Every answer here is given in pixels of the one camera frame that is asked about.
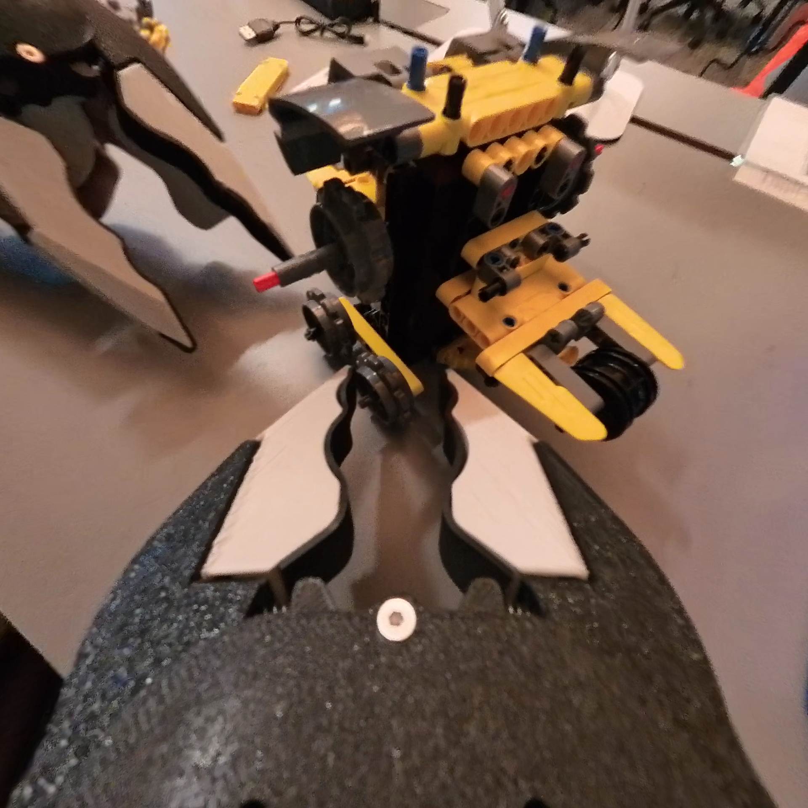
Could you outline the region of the white cardboard box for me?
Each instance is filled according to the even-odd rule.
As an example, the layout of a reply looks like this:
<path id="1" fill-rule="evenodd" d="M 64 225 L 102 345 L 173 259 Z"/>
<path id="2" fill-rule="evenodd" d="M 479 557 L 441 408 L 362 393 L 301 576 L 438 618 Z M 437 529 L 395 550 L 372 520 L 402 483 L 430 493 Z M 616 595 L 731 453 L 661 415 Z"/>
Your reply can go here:
<path id="1" fill-rule="evenodd" d="M 807 109 L 781 96 L 768 98 L 741 153 L 733 181 L 807 211 Z"/>

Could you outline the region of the pile of small building bricks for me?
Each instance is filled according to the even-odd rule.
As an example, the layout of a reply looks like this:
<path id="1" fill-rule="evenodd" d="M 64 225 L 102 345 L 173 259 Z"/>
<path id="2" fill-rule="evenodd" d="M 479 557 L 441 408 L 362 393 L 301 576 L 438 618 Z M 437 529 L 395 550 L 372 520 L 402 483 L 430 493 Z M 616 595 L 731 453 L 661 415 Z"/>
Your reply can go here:
<path id="1" fill-rule="evenodd" d="M 135 19 L 136 29 L 141 37 L 164 55 L 170 46 L 170 34 L 167 26 L 156 18 L 154 3 L 152 1 L 136 1 Z"/>

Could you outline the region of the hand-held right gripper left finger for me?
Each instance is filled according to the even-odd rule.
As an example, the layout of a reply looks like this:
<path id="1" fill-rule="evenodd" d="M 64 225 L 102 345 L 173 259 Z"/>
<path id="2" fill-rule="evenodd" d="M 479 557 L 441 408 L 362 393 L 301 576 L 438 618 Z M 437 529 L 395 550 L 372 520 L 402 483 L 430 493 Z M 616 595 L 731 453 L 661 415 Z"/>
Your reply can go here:
<path id="1" fill-rule="evenodd" d="M 338 371 L 250 445 L 202 580 L 261 579 L 287 601 L 299 580 L 329 582 L 345 568 L 354 528 L 341 465 L 352 449 L 353 379 Z"/>

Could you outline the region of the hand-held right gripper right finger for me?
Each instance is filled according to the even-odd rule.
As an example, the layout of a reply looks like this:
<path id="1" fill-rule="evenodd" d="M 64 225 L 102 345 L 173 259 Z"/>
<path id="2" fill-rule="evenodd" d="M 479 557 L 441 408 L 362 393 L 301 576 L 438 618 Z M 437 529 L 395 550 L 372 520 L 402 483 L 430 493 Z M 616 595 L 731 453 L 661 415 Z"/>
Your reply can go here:
<path id="1" fill-rule="evenodd" d="M 440 414 L 449 466 L 440 559 L 454 585 L 467 592 L 491 579 L 508 603 L 533 603 L 539 579 L 588 581 L 532 434 L 451 369 Z"/>

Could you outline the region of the red object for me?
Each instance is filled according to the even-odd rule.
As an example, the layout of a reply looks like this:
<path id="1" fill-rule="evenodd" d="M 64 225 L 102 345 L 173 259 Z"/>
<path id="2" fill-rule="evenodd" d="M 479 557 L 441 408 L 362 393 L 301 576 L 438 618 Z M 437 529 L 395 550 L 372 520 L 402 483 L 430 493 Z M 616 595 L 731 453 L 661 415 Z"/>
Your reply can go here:
<path id="1" fill-rule="evenodd" d="M 797 50 L 782 48 L 747 85 L 734 87 L 733 92 L 758 99 L 782 96 L 806 71 L 806 67 L 807 42 L 804 41 Z"/>

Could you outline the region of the yellow plastic panel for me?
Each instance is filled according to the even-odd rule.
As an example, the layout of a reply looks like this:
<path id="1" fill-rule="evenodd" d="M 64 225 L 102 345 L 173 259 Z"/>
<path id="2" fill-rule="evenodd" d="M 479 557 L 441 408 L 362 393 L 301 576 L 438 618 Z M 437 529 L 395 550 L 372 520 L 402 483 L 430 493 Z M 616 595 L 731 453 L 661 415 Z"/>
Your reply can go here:
<path id="1" fill-rule="evenodd" d="M 289 76 L 288 61 L 268 57 L 260 61 L 238 86 L 231 105 L 237 114 L 258 116 L 269 100 L 282 88 Z"/>

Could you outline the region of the black power adapter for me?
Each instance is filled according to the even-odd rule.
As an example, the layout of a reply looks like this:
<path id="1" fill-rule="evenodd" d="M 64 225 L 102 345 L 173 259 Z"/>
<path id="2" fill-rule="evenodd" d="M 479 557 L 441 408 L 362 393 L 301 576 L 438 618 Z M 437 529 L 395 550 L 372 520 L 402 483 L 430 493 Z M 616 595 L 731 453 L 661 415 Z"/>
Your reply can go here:
<path id="1" fill-rule="evenodd" d="M 379 1 L 303 1 L 311 9 L 325 18 L 336 21 L 346 19 L 351 23 L 361 23 L 367 20 L 377 22 L 380 15 Z"/>

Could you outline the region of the yellow grey brick toy vehicle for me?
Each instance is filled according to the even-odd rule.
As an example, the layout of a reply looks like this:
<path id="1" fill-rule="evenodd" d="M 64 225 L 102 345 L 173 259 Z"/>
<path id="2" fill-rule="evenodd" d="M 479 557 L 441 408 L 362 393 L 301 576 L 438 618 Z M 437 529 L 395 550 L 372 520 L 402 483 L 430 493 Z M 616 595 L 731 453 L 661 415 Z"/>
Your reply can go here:
<path id="1" fill-rule="evenodd" d="M 557 217 L 591 187 L 599 145 L 575 114 L 633 46 L 500 19 L 441 55 L 333 60 L 318 86 L 269 100 L 288 168 L 316 191 L 314 249 L 254 279 L 309 289 L 306 338 L 353 368 L 383 423 L 409 417 L 428 358 L 477 370 L 581 441 L 621 436 L 656 401 L 653 366 L 680 351 L 601 279 Z"/>

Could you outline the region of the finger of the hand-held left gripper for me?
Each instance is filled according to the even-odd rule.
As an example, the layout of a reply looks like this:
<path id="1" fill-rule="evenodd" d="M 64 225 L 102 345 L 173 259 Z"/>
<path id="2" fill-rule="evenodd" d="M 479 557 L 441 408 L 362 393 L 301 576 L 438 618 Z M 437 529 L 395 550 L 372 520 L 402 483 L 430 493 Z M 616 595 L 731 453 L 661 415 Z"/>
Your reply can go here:
<path id="1" fill-rule="evenodd" d="M 280 259 L 292 249 L 265 200 L 210 120 L 199 117 L 143 63 L 113 70 L 120 133 L 162 178 L 177 210 L 210 230 L 232 217 Z"/>
<path id="2" fill-rule="evenodd" d="M 22 121 L 2 117 L 2 220 L 58 268 L 184 351 L 196 342 L 163 291 L 99 219 L 118 169 L 80 103 L 63 99 Z"/>

